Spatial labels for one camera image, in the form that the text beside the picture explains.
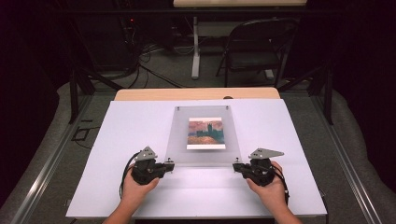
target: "forearm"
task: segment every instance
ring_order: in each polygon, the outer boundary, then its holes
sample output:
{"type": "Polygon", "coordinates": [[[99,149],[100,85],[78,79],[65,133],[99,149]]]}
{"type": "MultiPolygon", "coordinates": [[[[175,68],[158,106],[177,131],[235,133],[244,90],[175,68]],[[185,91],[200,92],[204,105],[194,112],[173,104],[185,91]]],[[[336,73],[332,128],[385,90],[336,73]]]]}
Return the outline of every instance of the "forearm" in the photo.
{"type": "Polygon", "coordinates": [[[117,223],[129,223],[131,216],[137,210],[143,200],[131,200],[121,201],[116,210],[105,220],[105,224],[117,223]]]}
{"type": "Polygon", "coordinates": [[[270,209],[278,224],[302,224],[303,222],[295,216],[287,206],[270,209]]]}

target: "transparent acrylic frame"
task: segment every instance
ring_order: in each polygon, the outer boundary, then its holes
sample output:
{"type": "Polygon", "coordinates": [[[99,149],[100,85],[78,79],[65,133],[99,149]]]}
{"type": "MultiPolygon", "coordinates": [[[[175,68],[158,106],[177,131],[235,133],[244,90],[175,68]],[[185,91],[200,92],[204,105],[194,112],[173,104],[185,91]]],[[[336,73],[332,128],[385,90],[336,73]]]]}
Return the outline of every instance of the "transparent acrylic frame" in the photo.
{"type": "Polygon", "coordinates": [[[241,158],[239,144],[229,105],[202,105],[175,107],[169,135],[166,159],[177,166],[230,167],[241,158]],[[187,149],[190,118],[221,118],[225,149],[187,149]]]}

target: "wooden table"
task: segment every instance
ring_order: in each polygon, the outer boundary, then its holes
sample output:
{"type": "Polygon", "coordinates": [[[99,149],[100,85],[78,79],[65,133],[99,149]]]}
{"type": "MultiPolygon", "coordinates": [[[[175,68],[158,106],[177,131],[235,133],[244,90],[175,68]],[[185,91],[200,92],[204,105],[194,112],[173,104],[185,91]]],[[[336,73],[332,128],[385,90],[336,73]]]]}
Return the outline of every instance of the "wooden table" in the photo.
{"type": "Polygon", "coordinates": [[[275,88],[193,88],[120,90],[115,101],[142,100],[215,100],[231,96],[234,99],[280,99],[275,88]]]}

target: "chair back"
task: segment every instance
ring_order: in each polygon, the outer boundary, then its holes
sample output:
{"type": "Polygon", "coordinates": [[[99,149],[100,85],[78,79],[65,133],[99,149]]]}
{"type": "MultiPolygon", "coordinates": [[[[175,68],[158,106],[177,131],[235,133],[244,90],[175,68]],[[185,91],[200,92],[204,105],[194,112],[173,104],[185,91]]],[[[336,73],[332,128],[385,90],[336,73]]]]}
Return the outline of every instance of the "chair back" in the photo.
{"type": "Polygon", "coordinates": [[[273,39],[283,39],[284,41],[280,41],[280,47],[282,47],[293,37],[297,27],[297,20],[290,18],[247,21],[239,24],[231,31],[226,49],[232,48],[233,44],[240,45],[241,42],[273,39]]]}

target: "painting image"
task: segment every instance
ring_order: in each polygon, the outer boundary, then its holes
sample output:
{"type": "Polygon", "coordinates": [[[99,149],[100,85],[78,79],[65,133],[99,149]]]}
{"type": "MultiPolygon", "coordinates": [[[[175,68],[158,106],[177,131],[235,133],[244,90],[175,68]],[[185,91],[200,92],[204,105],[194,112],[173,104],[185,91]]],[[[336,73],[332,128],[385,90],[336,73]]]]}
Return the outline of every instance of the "painting image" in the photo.
{"type": "Polygon", "coordinates": [[[221,118],[190,118],[187,149],[225,149],[221,118]]]}

